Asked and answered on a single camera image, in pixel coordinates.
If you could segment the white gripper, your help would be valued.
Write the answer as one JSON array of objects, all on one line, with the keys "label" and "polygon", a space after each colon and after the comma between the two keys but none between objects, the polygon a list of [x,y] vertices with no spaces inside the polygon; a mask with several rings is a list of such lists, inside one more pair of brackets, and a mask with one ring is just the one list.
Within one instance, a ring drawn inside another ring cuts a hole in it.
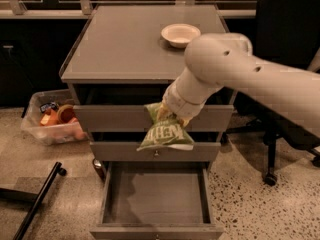
[{"label": "white gripper", "polygon": [[173,82],[166,89],[162,103],[159,106],[157,117],[158,121],[164,121],[175,114],[179,119],[179,123],[182,127],[186,127],[192,118],[196,117],[204,104],[192,104],[188,102],[178,93],[177,84]]}]

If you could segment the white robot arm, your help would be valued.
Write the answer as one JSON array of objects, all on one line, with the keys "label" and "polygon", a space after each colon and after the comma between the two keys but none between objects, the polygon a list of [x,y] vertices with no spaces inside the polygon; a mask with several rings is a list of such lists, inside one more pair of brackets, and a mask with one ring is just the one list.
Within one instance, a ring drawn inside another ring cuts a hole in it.
[{"label": "white robot arm", "polygon": [[166,112],[190,120],[223,87],[241,92],[320,137],[320,76],[254,56],[241,34],[204,34],[184,52],[185,69],[163,96]]}]

